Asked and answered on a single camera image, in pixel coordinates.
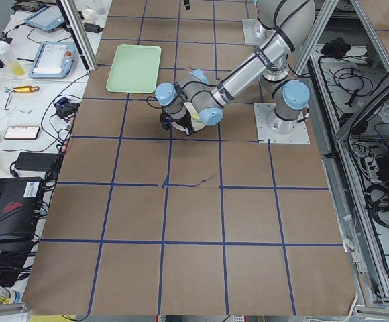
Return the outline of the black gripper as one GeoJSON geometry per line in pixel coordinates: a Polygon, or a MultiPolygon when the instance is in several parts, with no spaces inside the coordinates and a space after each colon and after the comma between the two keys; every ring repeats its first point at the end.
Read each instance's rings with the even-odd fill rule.
{"type": "Polygon", "coordinates": [[[160,114],[160,123],[162,126],[162,129],[169,131],[170,130],[170,124],[172,122],[177,123],[178,125],[181,125],[185,129],[186,136],[191,136],[195,130],[192,128],[191,123],[191,115],[187,111],[185,115],[180,119],[174,119],[172,118],[165,110],[162,110],[160,114]]]}

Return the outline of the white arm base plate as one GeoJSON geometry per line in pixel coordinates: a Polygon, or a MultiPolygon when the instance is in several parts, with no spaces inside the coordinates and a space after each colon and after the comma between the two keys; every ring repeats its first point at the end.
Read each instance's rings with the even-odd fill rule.
{"type": "Polygon", "coordinates": [[[275,103],[254,103],[259,143],[310,144],[302,112],[296,120],[284,121],[275,114],[275,106],[275,103]]]}

